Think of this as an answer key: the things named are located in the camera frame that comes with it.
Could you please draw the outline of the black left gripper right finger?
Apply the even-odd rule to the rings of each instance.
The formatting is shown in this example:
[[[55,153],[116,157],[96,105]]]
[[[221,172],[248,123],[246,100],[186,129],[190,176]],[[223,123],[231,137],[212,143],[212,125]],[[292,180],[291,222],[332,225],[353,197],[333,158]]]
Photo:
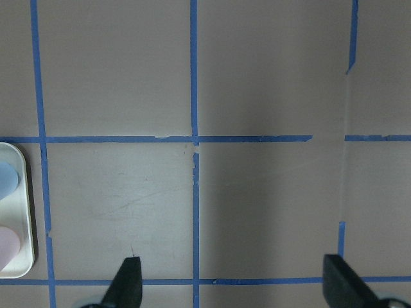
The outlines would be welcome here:
[[[329,307],[388,307],[338,254],[325,254],[322,293]]]

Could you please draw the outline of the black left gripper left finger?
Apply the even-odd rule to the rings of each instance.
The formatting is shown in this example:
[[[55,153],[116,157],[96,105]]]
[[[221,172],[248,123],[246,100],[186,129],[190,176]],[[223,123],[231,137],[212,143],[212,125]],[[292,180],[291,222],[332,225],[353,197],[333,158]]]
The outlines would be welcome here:
[[[138,308],[141,306],[142,299],[141,260],[139,257],[128,257],[120,266],[100,305]]]

